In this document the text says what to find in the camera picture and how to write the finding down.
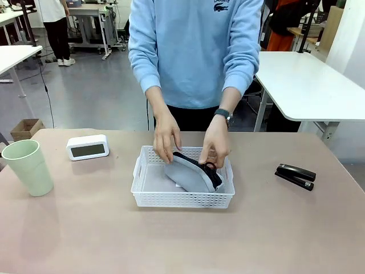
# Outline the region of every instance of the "light blue sweatshirt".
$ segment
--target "light blue sweatshirt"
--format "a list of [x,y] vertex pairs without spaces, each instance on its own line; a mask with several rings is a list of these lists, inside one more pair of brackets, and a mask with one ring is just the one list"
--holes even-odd
[[129,60],[143,92],[165,103],[218,106],[226,87],[243,95],[258,71],[263,0],[132,0]]

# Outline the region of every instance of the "black wristwatch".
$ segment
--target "black wristwatch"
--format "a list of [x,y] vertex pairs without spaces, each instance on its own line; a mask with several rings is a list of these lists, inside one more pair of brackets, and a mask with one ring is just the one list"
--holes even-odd
[[229,127],[230,120],[232,118],[232,115],[229,113],[229,111],[226,111],[226,110],[224,110],[222,108],[219,108],[218,110],[216,110],[216,112],[214,113],[214,115],[222,115],[224,118],[226,118],[227,127]]

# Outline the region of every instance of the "black strap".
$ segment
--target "black strap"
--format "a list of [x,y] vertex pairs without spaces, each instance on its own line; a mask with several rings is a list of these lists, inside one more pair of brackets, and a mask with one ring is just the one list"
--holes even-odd
[[222,184],[221,178],[217,174],[217,167],[215,164],[211,162],[207,162],[205,164],[200,164],[198,161],[193,160],[189,157],[186,157],[185,155],[181,154],[180,152],[174,152],[174,156],[182,158],[195,166],[201,168],[205,174],[209,177],[209,179],[212,181],[213,187],[216,190],[217,187],[219,187]]

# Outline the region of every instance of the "black stapler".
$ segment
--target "black stapler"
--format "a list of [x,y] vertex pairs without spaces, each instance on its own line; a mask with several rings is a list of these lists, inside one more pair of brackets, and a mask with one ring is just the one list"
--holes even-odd
[[276,169],[275,175],[309,191],[313,190],[314,184],[311,182],[314,182],[316,176],[314,172],[287,164],[280,164]]

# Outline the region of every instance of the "clock display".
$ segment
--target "clock display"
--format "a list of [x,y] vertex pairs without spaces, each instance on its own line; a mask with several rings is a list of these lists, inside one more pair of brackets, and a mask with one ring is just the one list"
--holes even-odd
[[95,155],[105,153],[104,146],[102,144],[94,144],[93,146],[86,147],[74,147],[71,149],[72,155],[77,157]]

